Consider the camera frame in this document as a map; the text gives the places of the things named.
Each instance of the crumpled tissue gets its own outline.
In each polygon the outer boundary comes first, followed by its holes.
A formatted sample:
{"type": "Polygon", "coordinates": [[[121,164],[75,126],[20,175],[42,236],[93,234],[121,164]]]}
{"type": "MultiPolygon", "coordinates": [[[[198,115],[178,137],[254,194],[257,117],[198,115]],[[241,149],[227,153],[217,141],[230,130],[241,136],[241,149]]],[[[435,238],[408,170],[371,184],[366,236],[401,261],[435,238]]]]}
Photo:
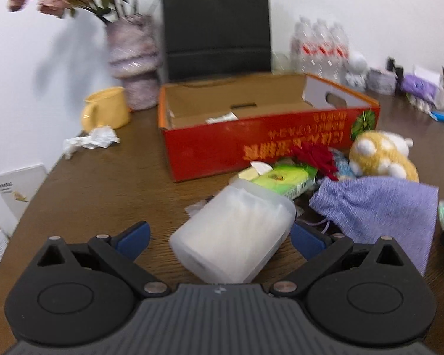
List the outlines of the crumpled tissue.
{"type": "Polygon", "coordinates": [[[65,140],[63,143],[64,155],[66,156],[66,160],[69,160],[79,147],[89,149],[97,147],[107,148],[110,144],[119,142],[120,139],[112,127],[106,125],[91,130],[87,136],[73,137],[65,140]]]}
{"type": "Polygon", "coordinates": [[[209,117],[205,122],[207,124],[214,124],[215,122],[231,122],[238,120],[237,116],[233,112],[229,112],[220,117],[209,117]]]}

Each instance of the metal screw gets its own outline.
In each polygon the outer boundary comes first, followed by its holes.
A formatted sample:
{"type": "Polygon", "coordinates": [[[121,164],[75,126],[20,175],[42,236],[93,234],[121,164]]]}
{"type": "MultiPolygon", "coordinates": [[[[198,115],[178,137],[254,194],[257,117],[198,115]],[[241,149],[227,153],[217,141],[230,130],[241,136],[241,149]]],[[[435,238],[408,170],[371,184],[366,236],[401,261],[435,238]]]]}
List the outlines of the metal screw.
{"type": "Polygon", "coordinates": [[[148,282],[143,286],[147,293],[163,293],[168,289],[168,286],[163,282],[148,282]]]}
{"type": "Polygon", "coordinates": [[[293,291],[296,291],[296,288],[298,288],[296,283],[289,280],[282,280],[273,284],[273,289],[280,293],[291,293],[293,291]]]}

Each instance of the cotton swab container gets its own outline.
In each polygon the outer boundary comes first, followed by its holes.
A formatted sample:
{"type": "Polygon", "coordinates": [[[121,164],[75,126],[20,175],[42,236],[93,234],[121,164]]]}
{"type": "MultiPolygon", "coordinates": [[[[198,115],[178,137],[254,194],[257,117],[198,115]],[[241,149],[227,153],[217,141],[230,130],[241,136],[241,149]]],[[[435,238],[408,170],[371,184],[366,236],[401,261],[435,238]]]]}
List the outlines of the cotton swab container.
{"type": "Polygon", "coordinates": [[[287,238],[295,216],[291,200],[240,179],[173,233],[169,244],[206,283],[249,283],[287,238]]]}

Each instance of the purple cloth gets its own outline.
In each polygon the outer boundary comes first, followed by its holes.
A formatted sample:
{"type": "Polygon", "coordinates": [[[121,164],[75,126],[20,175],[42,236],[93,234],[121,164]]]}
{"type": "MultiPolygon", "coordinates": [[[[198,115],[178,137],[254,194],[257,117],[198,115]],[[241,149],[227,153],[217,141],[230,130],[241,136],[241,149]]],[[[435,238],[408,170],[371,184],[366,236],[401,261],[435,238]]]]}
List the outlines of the purple cloth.
{"type": "Polygon", "coordinates": [[[324,180],[309,206],[355,243],[392,236],[424,275],[436,226],[438,189],[388,176],[324,180]]]}
{"type": "Polygon", "coordinates": [[[401,90],[434,104],[438,87],[415,75],[406,75],[401,83],[401,90]]]}

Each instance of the red artificial flower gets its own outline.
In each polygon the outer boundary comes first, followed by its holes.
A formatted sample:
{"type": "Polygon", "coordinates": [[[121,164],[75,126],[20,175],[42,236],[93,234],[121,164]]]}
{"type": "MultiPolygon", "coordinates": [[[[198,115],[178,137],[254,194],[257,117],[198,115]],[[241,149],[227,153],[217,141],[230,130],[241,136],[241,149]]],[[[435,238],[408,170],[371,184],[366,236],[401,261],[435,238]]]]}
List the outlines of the red artificial flower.
{"type": "Polygon", "coordinates": [[[330,180],[338,181],[338,178],[334,175],[337,172],[334,156],[325,145],[302,141],[301,148],[292,147],[291,152],[300,162],[317,168],[321,174],[327,176],[330,180]]]}

